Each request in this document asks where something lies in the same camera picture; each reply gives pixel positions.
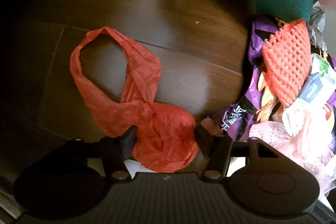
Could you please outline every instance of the floor seam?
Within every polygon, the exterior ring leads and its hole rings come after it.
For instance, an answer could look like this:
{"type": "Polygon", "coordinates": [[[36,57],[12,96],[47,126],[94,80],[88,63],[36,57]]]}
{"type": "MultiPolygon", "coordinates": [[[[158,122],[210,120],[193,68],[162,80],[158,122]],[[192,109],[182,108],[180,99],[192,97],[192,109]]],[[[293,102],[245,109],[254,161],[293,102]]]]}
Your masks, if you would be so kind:
{"type": "Polygon", "coordinates": [[[8,117],[10,117],[11,120],[13,121],[20,121],[20,125],[24,126],[25,128],[29,128],[30,130],[34,131],[34,132],[39,132],[40,129],[47,131],[48,133],[57,136],[58,138],[62,139],[62,140],[69,140],[68,137],[62,136],[59,133],[53,132],[50,129],[44,127],[44,126],[40,126],[38,125],[38,123],[36,123],[35,121],[33,121],[30,118],[25,117],[24,115],[14,111],[14,110],[8,110],[8,109],[1,109],[0,111],[3,112],[6,110],[6,115],[9,114],[8,117]]]}
{"type": "Polygon", "coordinates": [[[59,42],[60,42],[60,40],[62,38],[62,35],[64,33],[64,29],[66,28],[64,25],[61,25],[61,26],[62,26],[62,30],[61,30],[61,33],[59,34],[58,40],[56,42],[55,49],[52,53],[51,62],[50,62],[48,71],[46,73],[45,79],[44,79],[43,91],[42,91],[42,96],[41,96],[41,101],[40,101],[40,106],[39,106],[39,113],[38,113],[38,117],[37,117],[37,125],[38,126],[41,126],[41,114],[42,114],[43,106],[44,106],[45,90],[46,90],[47,85],[48,85],[49,76],[50,76],[50,73],[51,73],[51,69],[53,67],[53,63],[54,63],[54,59],[55,59],[55,55],[56,55],[56,52],[57,52],[57,49],[58,49],[59,42]]]}
{"type": "MultiPolygon", "coordinates": [[[[85,29],[85,28],[75,27],[75,26],[69,26],[69,25],[64,25],[64,24],[60,24],[60,23],[52,23],[52,22],[47,22],[47,21],[42,21],[42,20],[38,20],[38,21],[39,21],[39,22],[48,23],[48,24],[55,24],[55,25],[62,26],[62,27],[63,27],[63,30],[62,30],[62,32],[61,32],[61,35],[63,34],[63,31],[64,31],[65,28],[70,28],[70,29],[75,29],[75,30],[81,30],[81,31],[86,31],[86,32],[90,32],[90,31],[92,31],[92,30],[90,30],[90,29],[85,29]]],[[[219,68],[222,68],[222,69],[224,69],[224,70],[230,71],[230,72],[232,72],[232,73],[234,73],[234,74],[237,74],[237,75],[243,75],[243,74],[240,73],[240,72],[237,72],[237,71],[234,71],[234,70],[225,68],[225,67],[223,67],[223,66],[221,66],[221,65],[217,65],[217,64],[215,64],[215,63],[213,63],[213,62],[211,62],[211,61],[208,61],[208,60],[199,58],[199,57],[197,57],[197,56],[191,55],[191,54],[186,53],[186,52],[174,51],[174,50],[172,50],[172,49],[170,49],[170,48],[166,48],[166,47],[162,47],[162,46],[154,45],[154,44],[151,44],[151,43],[148,43],[148,42],[144,42],[144,41],[141,41],[141,40],[137,40],[137,39],[134,39],[134,38],[132,38],[132,39],[135,40],[135,41],[137,41],[137,42],[139,42],[139,43],[141,43],[141,44],[145,44],[145,45],[149,45],[149,46],[153,46],[153,47],[161,48],[161,49],[163,49],[163,50],[172,51],[172,52],[177,52],[177,53],[185,54],[185,55],[188,55],[188,56],[192,56],[193,58],[196,58],[196,59],[198,59],[198,60],[202,60],[202,61],[207,62],[207,63],[209,63],[209,64],[212,64],[212,65],[214,65],[214,66],[216,66],[216,67],[219,67],[219,68]]],[[[46,84],[47,84],[47,83],[45,82],[45,83],[44,83],[43,93],[42,93],[42,94],[44,94],[44,89],[45,89],[46,84]]],[[[38,122],[40,122],[40,111],[39,111],[38,122]]]]}

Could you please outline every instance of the red plastic bag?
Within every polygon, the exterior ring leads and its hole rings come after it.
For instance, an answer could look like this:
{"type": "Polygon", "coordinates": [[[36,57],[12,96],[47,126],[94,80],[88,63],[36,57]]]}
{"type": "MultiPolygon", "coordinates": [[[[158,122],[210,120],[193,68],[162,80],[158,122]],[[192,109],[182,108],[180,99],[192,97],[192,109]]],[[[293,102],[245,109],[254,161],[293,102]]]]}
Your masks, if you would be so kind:
{"type": "Polygon", "coordinates": [[[161,64],[146,47],[109,27],[94,30],[73,50],[70,72],[86,106],[105,134],[120,136],[131,125],[138,127],[132,156],[143,166],[162,173],[174,172],[194,159],[198,152],[194,117],[182,108],[154,103],[161,64]],[[112,101],[82,74],[80,51],[99,34],[115,39],[128,62],[120,103],[112,101]]]}

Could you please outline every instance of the green cloth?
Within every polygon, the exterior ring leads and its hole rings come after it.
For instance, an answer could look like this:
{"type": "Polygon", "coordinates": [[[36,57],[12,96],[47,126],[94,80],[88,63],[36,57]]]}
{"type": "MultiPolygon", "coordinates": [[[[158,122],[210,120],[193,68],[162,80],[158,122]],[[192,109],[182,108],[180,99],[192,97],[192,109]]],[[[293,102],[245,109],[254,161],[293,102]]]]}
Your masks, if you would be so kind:
{"type": "Polygon", "coordinates": [[[318,59],[316,58],[316,60],[319,62],[320,64],[320,74],[323,75],[323,73],[328,73],[328,70],[329,70],[329,63],[325,60],[321,60],[321,59],[318,59]]]}
{"type": "Polygon", "coordinates": [[[284,22],[308,20],[314,0],[255,0],[256,14],[277,17],[284,22]]]}

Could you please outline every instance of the green sponge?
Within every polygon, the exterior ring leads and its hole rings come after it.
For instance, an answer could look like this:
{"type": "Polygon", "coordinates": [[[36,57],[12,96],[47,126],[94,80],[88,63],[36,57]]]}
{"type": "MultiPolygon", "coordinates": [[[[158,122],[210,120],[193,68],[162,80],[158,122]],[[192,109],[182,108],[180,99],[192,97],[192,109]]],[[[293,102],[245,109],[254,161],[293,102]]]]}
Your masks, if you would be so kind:
{"type": "Polygon", "coordinates": [[[285,22],[298,18],[308,20],[314,0],[255,0],[258,15],[277,17],[285,22]]]}

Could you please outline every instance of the orange foam fruit net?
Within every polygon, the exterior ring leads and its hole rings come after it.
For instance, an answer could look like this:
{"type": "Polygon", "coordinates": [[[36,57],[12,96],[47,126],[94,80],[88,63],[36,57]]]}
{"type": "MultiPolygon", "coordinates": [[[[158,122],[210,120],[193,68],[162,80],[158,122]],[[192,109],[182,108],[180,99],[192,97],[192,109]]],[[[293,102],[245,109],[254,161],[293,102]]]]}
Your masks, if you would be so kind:
{"type": "Polygon", "coordinates": [[[306,23],[297,19],[285,24],[269,40],[262,55],[267,73],[265,80],[284,107],[297,97],[311,65],[310,40],[306,23]]]}

